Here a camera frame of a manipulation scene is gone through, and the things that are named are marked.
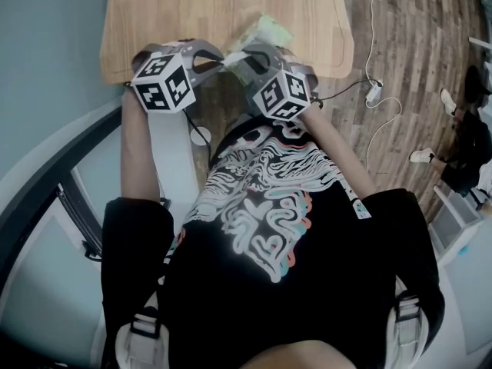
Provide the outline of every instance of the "black and white qr marker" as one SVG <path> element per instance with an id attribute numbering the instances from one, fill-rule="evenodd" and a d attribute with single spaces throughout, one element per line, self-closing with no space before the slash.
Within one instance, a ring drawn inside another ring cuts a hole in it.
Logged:
<path id="1" fill-rule="evenodd" d="M 290 121 L 308 108 L 309 87 L 303 75 L 280 70 L 253 97 L 263 115 L 268 118 Z"/>
<path id="2" fill-rule="evenodd" d="M 181 54 L 155 52 L 131 81 L 144 109 L 175 113 L 196 101 Z"/>

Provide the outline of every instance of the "white cable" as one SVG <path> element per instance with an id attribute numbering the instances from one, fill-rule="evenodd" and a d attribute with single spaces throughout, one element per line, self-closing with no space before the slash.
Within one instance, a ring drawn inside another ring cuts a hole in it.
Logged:
<path id="1" fill-rule="evenodd" d="M 366 78 L 367 80 L 373 85 L 375 86 L 376 84 L 374 83 L 374 81 L 371 80 L 371 78 L 369 78 L 369 74 L 367 73 L 367 66 L 369 65 L 369 61 L 371 60 L 371 56 L 372 56 L 372 51 L 373 51 L 373 47 L 374 47 L 374 10 L 373 10 L 373 3 L 374 3 L 374 0 L 371 0 L 371 31 L 372 31 L 372 37 L 371 37 L 371 49 L 369 49 L 369 56 L 367 57 L 367 61 L 366 61 L 366 65 L 364 66 L 364 70 L 365 70 L 365 75 L 366 75 Z M 400 111 L 398 112 L 397 115 L 395 115 L 392 119 L 388 120 L 386 123 L 383 123 L 381 126 L 379 126 L 379 128 L 376 130 L 376 132 L 374 133 L 374 135 L 372 136 L 371 140 L 369 141 L 369 145 L 367 146 L 367 154 L 366 154 L 366 158 L 367 158 L 367 162 L 366 162 L 366 171 L 369 171 L 369 149 L 371 148 L 371 145 L 372 145 L 372 142 L 374 140 L 374 138 L 376 137 L 376 134 L 385 126 L 385 125 L 389 125 L 394 119 L 396 119 L 398 116 L 401 115 L 401 112 L 403 111 L 403 106 L 401 105 L 401 102 L 400 100 L 398 100 L 396 97 L 386 97 L 386 98 L 383 98 L 381 101 L 379 101 L 376 105 L 372 105 L 370 106 L 368 103 L 367 103 L 367 100 L 366 100 L 366 107 L 368 108 L 376 108 L 378 107 L 379 105 L 381 105 L 383 102 L 387 101 L 387 100 L 395 100 L 399 105 L 400 105 Z"/>

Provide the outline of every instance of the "white shoe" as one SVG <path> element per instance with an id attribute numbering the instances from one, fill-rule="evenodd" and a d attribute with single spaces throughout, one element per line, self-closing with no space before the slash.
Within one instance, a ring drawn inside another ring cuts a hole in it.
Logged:
<path id="1" fill-rule="evenodd" d="M 451 95 L 446 89 L 442 89 L 440 91 L 440 100 L 443 102 L 444 107 L 446 108 L 446 113 L 449 116 L 454 116 L 454 110 L 456 109 L 456 104 L 454 104 L 453 99 L 451 98 Z"/>
<path id="2" fill-rule="evenodd" d="M 434 156 L 431 148 L 424 149 L 423 151 L 414 151 L 410 155 L 410 161 L 413 163 L 430 163 L 432 160 L 431 155 Z"/>

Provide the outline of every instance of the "power adapter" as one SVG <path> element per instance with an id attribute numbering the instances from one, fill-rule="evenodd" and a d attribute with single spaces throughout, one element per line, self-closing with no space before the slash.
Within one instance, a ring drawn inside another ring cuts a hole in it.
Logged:
<path id="1" fill-rule="evenodd" d="M 366 94 L 366 102 L 374 101 L 377 97 L 379 97 L 379 94 L 381 93 L 382 90 L 383 90 L 382 81 L 376 81 L 376 83 L 373 83 L 372 88 Z"/>

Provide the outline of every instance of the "black cable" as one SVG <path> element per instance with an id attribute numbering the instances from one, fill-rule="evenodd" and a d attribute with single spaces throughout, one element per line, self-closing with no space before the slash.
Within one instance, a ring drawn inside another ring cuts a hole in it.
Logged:
<path id="1" fill-rule="evenodd" d="M 326 100 L 331 100 L 332 98 L 335 98 L 337 97 L 338 95 L 341 95 L 342 93 L 345 93 L 348 89 L 352 88 L 353 86 L 355 85 L 358 85 L 362 82 L 371 82 L 371 81 L 374 81 L 374 82 L 377 82 L 376 79 L 361 79 L 360 81 L 356 81 L 354 82 L 352 85 L 350 85 L 348 88 L 342 90 L 342 91 L 339 91 L 336 95 L 331 95 L 329 97 L 325 97 L 325 98 L 316 98 L 315 101 L 326 101 Z"/>
<path id="2" fill-rule="evenodd" d="M 185 109 L 183 109 L 183 112 L 184 112 L 184 115 L 186 116 L 187 120 L 188 120 L 188 123 L 192 126 L 192 128 L 195 129 L 195 131 L 203 138 L 203 140 L 205 141 L 205 144 L 207 145 L 207 150 L 208 150 L 208 165 L 207 165 L 207 170 L 208 168 L 210 167 L 210 161 L 211 161 L 211 153 L 212 153 L 212 150 L 211 150 L 211 146 L 210 146 L 210 143 L 205 139 L 205 137 L 203 136 L 203 134 L 201 133 L 200 130 L 198 130 L 197 126 L 195 123 L 193 123 L 193 121 L 191 120 L 190 116 L 188 115 L 188 113 L 186 112 Z"/>

